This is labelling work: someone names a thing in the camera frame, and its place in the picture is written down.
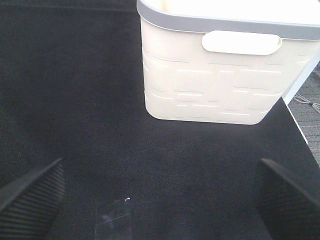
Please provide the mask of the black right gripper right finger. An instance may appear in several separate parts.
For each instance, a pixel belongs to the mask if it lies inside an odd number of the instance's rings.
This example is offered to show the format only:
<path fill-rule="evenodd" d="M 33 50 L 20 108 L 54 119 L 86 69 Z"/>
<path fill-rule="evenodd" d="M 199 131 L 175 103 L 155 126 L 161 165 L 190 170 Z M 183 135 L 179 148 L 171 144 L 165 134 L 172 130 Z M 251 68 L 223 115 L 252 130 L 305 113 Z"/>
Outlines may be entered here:
<path fill-rule="evenodd" d="M 271 159 L 257 163 L 254 205 L 272 239 L 320 238 L 320 185 Z"/>

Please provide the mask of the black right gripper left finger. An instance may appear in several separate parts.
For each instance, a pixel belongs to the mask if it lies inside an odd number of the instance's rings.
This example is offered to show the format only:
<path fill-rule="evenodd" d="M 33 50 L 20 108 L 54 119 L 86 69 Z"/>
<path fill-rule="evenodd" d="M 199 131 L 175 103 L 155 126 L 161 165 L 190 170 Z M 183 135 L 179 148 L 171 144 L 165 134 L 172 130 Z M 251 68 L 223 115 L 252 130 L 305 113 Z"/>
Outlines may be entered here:
<path fill-rule="evenodd" d="M 62 159 L 37 167 L 0 189 L 0 238 L 43 240 L 66 193 Z"/>

